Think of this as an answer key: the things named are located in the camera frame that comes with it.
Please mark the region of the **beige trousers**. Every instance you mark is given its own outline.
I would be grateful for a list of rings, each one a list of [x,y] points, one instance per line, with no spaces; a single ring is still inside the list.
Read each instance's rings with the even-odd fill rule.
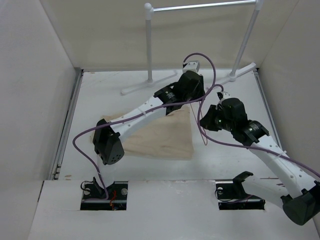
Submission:
[[[123,143],[126,156],[190,160],[194,154],[187,105],[137,130]]]

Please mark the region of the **pink wire hanger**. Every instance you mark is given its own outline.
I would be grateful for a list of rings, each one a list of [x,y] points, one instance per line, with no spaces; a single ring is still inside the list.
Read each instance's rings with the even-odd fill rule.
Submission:
[[[206,132],[201,126],[200,126],[200,117],[203,116],[202,110],[201,110],[201,104],[203,103],[203,100],[206,96],[206,91],[204,87],[203,80],[200,79],[191,79],[189,83],[189,94],[186,100],[190,102],[191,112],[193,114],[195,123],[197,125],[197,129],[199,131],[199,135],[202,139],[202,142],[205,146],[208,145],[208,139],[204,136],[204,132]],[[198,110],[195,112],[193,108],[193,103],[198,103]]]

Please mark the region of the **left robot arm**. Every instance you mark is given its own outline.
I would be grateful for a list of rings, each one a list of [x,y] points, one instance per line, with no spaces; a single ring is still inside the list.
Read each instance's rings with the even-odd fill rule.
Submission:
[[[199,61],[185,63],[179,80],[156,91],[138,108],[116,118],[118,124],[94,131],[92,143],[103,165],[117,163],[125,154],[123,142],[153,120],[179,110],[186,102],[205,95],[204,77],[199,75]]]

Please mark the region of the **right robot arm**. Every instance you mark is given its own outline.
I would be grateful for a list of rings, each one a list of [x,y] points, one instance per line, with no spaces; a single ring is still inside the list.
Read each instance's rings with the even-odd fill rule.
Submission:
[[[225,130],[240,144],[256,155],[281,182],[270,183],[244,171],[233,178],[232,192],[238,198],[254,195],[281,208],[295,224],[303,226],[320,212],[320,183],[306,173],[270,136],[258,121],[249,120],[245,106],[229,93],[217,93],[219,102],[211,105],[200,120],[206,130]]]

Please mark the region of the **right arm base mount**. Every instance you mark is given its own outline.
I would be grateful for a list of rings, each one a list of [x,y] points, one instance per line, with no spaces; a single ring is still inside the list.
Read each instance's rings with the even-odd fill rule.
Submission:
[[[222,179],[215,182],[214,195],[221,211],[264,210],[266,201],[255,195],[247,194],[242,183],[253,176],[244,171],[233,179]]]

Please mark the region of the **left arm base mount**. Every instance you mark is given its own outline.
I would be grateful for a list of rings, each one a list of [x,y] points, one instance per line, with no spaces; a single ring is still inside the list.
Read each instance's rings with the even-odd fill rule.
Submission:
[[[80,184],[82,198],[80,210],[82,211],[125,211],[127,209],[129,183],[127,181],[114,181],[106,188],[98,184],[93,177],[92,181],[83,181]]]

